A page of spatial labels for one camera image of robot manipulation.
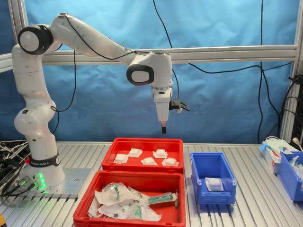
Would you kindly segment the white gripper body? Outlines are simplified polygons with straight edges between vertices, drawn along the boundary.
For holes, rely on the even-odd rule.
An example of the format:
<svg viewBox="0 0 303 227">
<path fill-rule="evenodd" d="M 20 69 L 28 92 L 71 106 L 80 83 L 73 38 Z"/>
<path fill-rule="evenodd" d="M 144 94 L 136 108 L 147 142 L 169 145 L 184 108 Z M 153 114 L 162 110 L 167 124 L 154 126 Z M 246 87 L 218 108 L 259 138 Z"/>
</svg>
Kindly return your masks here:
<svg viewBox="0 0 303 227">
<path fill-rule="evenodd" d="M 166 122 L 169 118 L 169 102 L 171 101 L 172 89 L 152 89 L 152 97 L 156 104 L 157 116 L 160 122 Z"/>
</svg>

